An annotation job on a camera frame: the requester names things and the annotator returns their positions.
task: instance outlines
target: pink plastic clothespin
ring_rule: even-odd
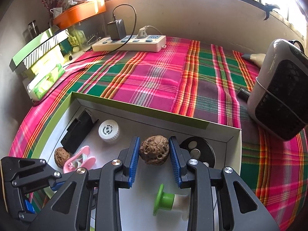
[[[76,155],[67,160],[67,162],[64,164],[63,172],[69,173],[75,171],[79,167],[85,167],[86,169],[91,169],[96,162],[96,158],[88,157],[89,154],[90,154],[90,147],[89,146],[82,147],[77,152]]]

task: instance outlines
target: green plastic knob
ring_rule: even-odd
[[[174,194],[165,193],[164,185],[159,187],[154,203],[153,216],[156,216],[158,209],[171,210],[174,202]]]

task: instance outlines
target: black round disc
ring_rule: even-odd
[[[207,162],[209,164],[209,167],[215,166],[214,151],[211,145],[203,138],[198,136],[189,137],[181,143],[180,148],[188,150],[189,153],[193,149],[198,149],[200,151],[200,158],[197,160],[201,162]]]

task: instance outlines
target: white bottle cap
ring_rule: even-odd
[[[120,129],[116,121],[107,120],[100,125],[98,134],[105,142],[113,142],[119,137]]]

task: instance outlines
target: wall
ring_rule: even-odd
[[[36,20],[40,31],[49,16],[40,0],[14,0],[0,21],[0,158],[9,152],[31,101],[17,75],[9,68],[12,57],[27,43],[27,25]]]
[[[167,36],[199,40],[246,53],[266,53],[269,44],[277,38],[303,42],[277,18],[270,16],[263,21],[264,11],[240,0],[109,0],[106,22],[112,20],[112,10],[121,3],[129,3],[137,11],[135,33],[145,25],[152,25]],[[115,14],[124,19],[127,34],[130,34],[134,24],[132,10],[122,6]]]

